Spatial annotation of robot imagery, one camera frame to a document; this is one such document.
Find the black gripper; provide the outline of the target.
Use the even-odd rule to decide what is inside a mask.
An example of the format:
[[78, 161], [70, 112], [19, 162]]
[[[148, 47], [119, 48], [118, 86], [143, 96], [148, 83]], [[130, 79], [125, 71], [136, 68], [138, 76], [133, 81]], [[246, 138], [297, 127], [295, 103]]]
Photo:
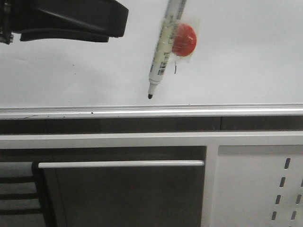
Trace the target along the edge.
[[68, 39], [107, 43], [125, 33], [129, 10], [116, 0], [1, 0], [0, 42]]

